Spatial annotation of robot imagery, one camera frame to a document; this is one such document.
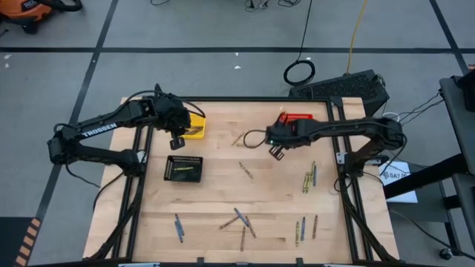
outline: drill bit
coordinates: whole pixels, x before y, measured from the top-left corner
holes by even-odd
[[[307,183],[305,184],[305,193],[308,193],[309,192],[310,179],[312,177],[312,174],[311,173],[305,173],[305,175],[307,176]]]
[[[190,171],[193,170],[193,167],[182,167],[182,168],[174,168],[173,171]]]
[[[304,241],[305,238],[305,217],[302,219],[302,234],[300,235],[300,240]]]
[[[234,140],[234,142],[232,143],[232,145],[236,145],[236,143],[239,141],[239,139],[240,139],[241,137],[243,137],[243,136],[244,136],[244,133],[240,133],[240,134],[236,137],[236,139]]]
[[[180,228],[181,235],[185,235],[185,231],[183,230],[183,225],[181,225],[180,218],[178,218],[178,214],[175,214],[175,219],[177,221],[178,227]]]
[[[246,226],[243,227],[243,236],[240,240],[240,250],[244,251],[244,237],[246,236]]]
[[[244,170],[244,172],[246,172],[246,174],[247,174],[247,176],[249,176],[249,178],[254,179],[251,172],[247,170],[246,166],[244,166],[244,164],[242,162],[239,162],[239,166],[240,166],[240,168],[242,168]]]
[[[178,238],[180,238],[180,242],[183,243],[183,237],[181,235],[181,230],[177,221],[175,221],[175,228],[177,229],[177,234],[178,234]]]
[[[300,231],[300,228],[298,227],[298,222],[297,225],[295,226],[295,246],[298,246],[298,232]]]
[[[247,217],[246,215],[246,221],[249,223],[249,230],[251,230],[251,234],[254,238],[258,238],[256,235],[255,235],[255,232],[254,232],[254,228],[252,227],[252,224],[251,224],[251,220]]]
[[[203,126],[191,126],[187,129],[185,135],[195,135],[203,129]]]
[[[307,186],[308,179],[309,179],[309,176],[307,175],[307,173],[305,173],[304,186],[302,186],[302,193],[305,193],[305,187]]]
[[[311,184],[313,181],[312,171],[310,171],[308,174],[309,174],[309,184]]]
[[[244,219],[244,216],[238,211],[237,208],[235,208],[235,211],[236,211],[236,214],[239,216],[239,219],[241,219],[243,221],[243,223],[249,227],[249,223],[246,221],[246,219]]]
[[[227,223],[223,224],[222,226],[220,226],[220,230],[225,228],[226,226],[232,224],[235,220],[239,219],[239,216],[236,216],[234,218],[232,218],[230,221],[228,221]]]
[[[317,165],[312,163],[313,187],[317,186]]]
[[[315,239],[317,237],[317,222],[318,222],[318,215],[315,215],[315,221],[313,222],[312,239]]]

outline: orange vacuum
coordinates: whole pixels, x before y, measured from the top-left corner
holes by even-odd
[[[61,0],[0,0],[0,22],[18,24],[29,34],[38,31],[38,23],[46,19],[53,10],[76,12],[82,9],[81,0],[67,5]]]

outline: yellow box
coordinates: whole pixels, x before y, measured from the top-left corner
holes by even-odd
[[[183,134],[184,139],[203,139],[205,136],[205,126],[206,126],[206,119],[200,117],[196,114],[190,114],[191,119],[191,127],[186,129],[187,133],[194,132],[193,134]]]

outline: wooden tabletop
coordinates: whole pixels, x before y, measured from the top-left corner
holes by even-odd
[[[196,262],[197,257],[204,257],[207,263],[294,263],[296,257],[303,257],[305,263],[351,263],[341,197],[333,189],[337,171],[330,138],[320,139],[310,147],[284,151],[281,161],[269,154],[268,145],[256,149],[232,145],[239,134],[271,125],[281,111],[311,113],[314,119],[327,121],[326,105],[316,102],[195,104],[206,113],[204,139],[186,140],[184,148],[171,151],[169,133],[154,132],[133,260]],[[344,112],[347,119],[362,118],[361,99],[344,99]],[[111,149],[131,148],[134,131],[115,130]],[[249,142],[259,139],[263,139],[263,134],[249,135]],[[362,136],[350,139],[353,150],[368,140]],[[202,156],[201,182],[164,181],[168,155]],[[304,175],[313,161],[318,168],[317,185],[310,186],[308,194],[303,194]],[[239,162],[252,173],[252,179]],[[102,186],[120,171],[117,166],[106,166]],[[369,166],[365,171],[378,176],[377,167]],[[117,224],[124,184],[125,178],[118,180],[99,198],[85,257],[104,243]],[[365,176],[359,179],[359,184],[368,226],[389,253],[398,257],[381,183]],[[253,238],[246,232],[243,251],[240,251],[243,230],[240,220],[218,229],[235,217],[234,208],[249,217],[257,235]],[[185,231],[183,243],[177,237],[175,214]],[[312,239],[315,215],[318,225],[316,238]],[[297,221],[301,224],[303,217],[306,217],[305,238],[296,246],[295,224]],[[364,259],[361,234],[358,227],[355,229],[359,256]],[[127,237],[125,230],[122,254]]]

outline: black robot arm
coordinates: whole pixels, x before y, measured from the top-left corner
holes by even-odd
[[[363,118],[338,122],[296,119],[287,122],[285,116],[281,114],[274,125],[266,129],[265,143],[272,145],[269,152],[277,160],[284,157],[282,149],[310,145],[321,137],[366,136],[370,141],[358,151],[348,152],[344,158],[345,172],[359,177],[366,161],[383,150],[395,150],[405,143],[401,125],[388,118]]]
[[[139,93],[155,93],[155,95],[134,100],[131,96],[113,112],[78,122],[75,125],[55,125],[54,137],[47,142],[51,162],[62,165],[82,160],[115,164],[124,170],[125,175],[140,175],[143,172],[142,165],[135,151],[130,149],[110,151],[79,143],[83,139],[120,127],[151,126],[157,130],[170,131],[171,149],[183,147],[185,141],[181,136],[186,132],[186,128],[190,127],[191,122],[190,111],[183,106],[182,100],[170,93],[163,93],[158,86],[156,90]]]

